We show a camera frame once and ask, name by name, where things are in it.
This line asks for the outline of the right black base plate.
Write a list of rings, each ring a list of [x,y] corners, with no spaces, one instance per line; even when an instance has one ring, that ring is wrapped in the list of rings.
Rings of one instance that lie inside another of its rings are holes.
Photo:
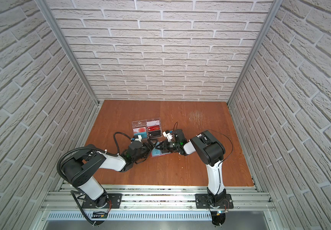
[[[233,209],[234,204],[230,194],[195,194],[197,209]]]

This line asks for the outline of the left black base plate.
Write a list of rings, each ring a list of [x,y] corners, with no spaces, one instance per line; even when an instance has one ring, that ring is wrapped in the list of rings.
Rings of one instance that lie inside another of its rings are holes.
[[[109,209],[111,204],[112,209],[119,209],[121,200],[122,200],[122,194],[120,193],[103,194],[97,200],[92,200],[88,195],[85,195],[82,208]]]

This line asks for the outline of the white VIP card in organizer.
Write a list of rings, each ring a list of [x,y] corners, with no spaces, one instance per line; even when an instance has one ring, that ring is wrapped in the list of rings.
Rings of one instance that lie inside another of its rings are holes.
[[[159,126],[160,121],[159,120],[153,120],[153,121],[147,121],[147,126],[152,127],[152,126]]]

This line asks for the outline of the red card in organizer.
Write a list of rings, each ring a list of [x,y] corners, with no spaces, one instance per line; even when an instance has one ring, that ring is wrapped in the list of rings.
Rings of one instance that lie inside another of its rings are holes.
[[[159,131],[160,126],[149,126],[147,127],[148,132]]]

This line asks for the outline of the black cards in organizer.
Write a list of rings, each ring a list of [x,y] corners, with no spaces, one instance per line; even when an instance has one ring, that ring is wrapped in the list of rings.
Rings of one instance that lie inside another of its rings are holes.
[[[162,132],[160,130],[149,131],[148,135],[149,135],[149,138],[158,138],[158,137],[162,136]]]

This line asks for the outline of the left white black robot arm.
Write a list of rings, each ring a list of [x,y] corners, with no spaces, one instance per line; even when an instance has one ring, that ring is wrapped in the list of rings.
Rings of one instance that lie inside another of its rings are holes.
[[[76,148],[64,154],[57,162],[58,174],[80,194],[85,194],[97,208],[109,203],[108,194],[94,178],[100,169],[126,172],[135,164],[144,162],[155,148],[152,141],[133,140],[121,154],[111,154],[94,145]]]

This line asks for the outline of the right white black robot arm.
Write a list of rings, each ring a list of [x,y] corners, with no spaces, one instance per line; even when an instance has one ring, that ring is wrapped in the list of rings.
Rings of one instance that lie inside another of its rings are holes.
[[[165,152],[178,152],[183,156],[197,153],[207,167],[209,205],[220,206],[227,193],[222,177],[222,163],[225,147],[208,130],[201,132],[190,140],[185,138],[181,129],[163,132],[166,140],[156,144],[155,148]]]

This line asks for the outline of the white red-dot card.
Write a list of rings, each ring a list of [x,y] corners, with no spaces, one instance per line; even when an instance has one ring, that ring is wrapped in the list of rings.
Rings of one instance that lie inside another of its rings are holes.
[[[147,128],[146,127],[136,127],[133,129],[134,135],[142,135],[143,133],[147,135]]]

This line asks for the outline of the clear acrylic card organizer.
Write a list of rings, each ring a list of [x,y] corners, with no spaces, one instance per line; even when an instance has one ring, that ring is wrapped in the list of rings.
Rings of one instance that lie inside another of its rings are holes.
[[[153,120],[160,120],[160,118],[152,118],[152,119],[146,119],[146,120],[138,120],[138,121],[133,121],[132,122],[132,129],[136,128],[136,127],[146,127],[147,128],[147,121],[153,121]],[[155,139],[155,138],[149,138],[148,135],[148,130],[147,130],[147,139]]]

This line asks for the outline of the aluminium mounting rail frame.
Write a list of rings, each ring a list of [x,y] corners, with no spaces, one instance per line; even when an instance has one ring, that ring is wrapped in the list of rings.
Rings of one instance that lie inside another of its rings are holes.
[[[210,221],[211,211],[204,200],[207,193],[204,186],[145,186],[145,185],[103,185],[112,202],[112,208],[105,217],[97,220],[108,221]],[[68,183],[61,185],[58,191],[49,192],[45,197],[32,230],[42,230],[49,221],[85,221],[75,203]],[[232,212],[242,211],[263,215],[263,223],[270,230],[283,228],[277,209],[267,192],[259,192],[255,187],[227,187],[228,217]]]

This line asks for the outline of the teal card in organizer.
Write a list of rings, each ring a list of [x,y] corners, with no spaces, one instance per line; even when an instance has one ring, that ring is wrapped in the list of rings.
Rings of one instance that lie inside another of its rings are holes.
[[[139,136],[141,136],[141,139],[147,139],[148,138],[146,132],[134,133],[134,138],[139,139]]]

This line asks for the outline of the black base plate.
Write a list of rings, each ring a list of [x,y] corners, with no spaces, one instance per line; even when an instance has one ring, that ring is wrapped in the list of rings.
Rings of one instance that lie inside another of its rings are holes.
[[[103,194],[97,200],[92,200],[88,195],[85,195],[82,208],[109,209],[111,204],[112,209],[119,209],[121,200],[122,200],[122,194],[120,193]]]
[[[233,209],[234,204],[230,194],[195,194],[197,209]]]

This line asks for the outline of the red leather card holder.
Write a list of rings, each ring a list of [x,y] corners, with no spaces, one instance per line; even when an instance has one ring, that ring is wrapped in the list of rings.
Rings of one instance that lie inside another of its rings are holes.
[[[170,154],[170,152],[167,150],[158,150],[156,148],[154,148],[151,153],[152,157],[164,156],[166,154]]]

